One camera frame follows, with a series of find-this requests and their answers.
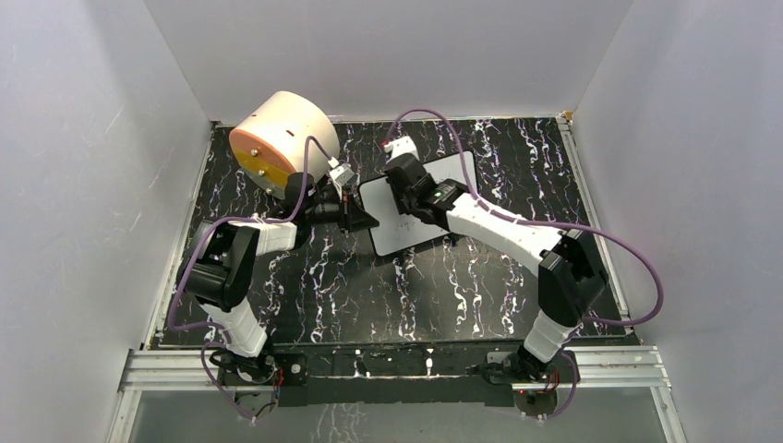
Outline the small white whiteboard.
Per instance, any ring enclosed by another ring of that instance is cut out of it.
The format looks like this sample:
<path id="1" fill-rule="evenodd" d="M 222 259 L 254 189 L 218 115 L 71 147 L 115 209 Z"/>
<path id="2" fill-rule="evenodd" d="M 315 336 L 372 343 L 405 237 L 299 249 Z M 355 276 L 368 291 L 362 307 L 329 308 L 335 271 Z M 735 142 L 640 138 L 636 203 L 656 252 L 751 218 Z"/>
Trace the small white whiteboard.
<path id="1" fill-rule="evenodd" d="M 475 155 L 453 153 L 427 162 L 404 153 L 387 162 L 383 175 L 359 186 L 365 211 L 379 225 L 369 229 L 374 253 L 386 257 L 451 231 L 446 212 L 476 181 Z"/>

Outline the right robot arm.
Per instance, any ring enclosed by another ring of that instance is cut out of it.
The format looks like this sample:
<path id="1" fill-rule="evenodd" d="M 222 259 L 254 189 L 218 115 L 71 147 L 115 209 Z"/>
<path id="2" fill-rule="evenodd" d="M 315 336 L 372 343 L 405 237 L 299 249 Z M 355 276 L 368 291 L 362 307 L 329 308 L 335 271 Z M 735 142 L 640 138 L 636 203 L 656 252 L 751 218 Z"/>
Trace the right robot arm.
<path id="1" fill-rule="evenodd" d="M 594 237 L 579 228 L 533 226 L 483 204 L 465 184 L 437 182 L 411 153 L 390 159 L 384 173 L 402 214 L 489 245 L 534 274 L 538 313 L 518 359 L 527 379 L 545 381 L 557 368 L 556 354 L 608 285 Z"/>

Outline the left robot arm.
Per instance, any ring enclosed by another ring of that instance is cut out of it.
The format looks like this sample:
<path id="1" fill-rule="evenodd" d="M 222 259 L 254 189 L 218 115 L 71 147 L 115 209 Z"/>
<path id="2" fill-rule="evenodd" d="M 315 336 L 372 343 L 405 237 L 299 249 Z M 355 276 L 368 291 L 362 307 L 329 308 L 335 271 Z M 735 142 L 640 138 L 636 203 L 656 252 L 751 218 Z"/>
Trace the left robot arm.
<path id="1" fill-rule="evenodd" d="M 299 248 L 318 224 L 334 224 L 343 233 L 379 226 L 362 207 L 352 172 L 321 179 L 295 173 L 266 217 L 202 223 L 179 270 L 175 298 L 197 301 L 208 316 L 203 326 L 223 334 L 228 353 L 241 359 L 240 372 L 254 384 L 271 380 L 276 369 L 274 357 L 263 351 L 268 334 L 247 299 L 256 260 Z"/>

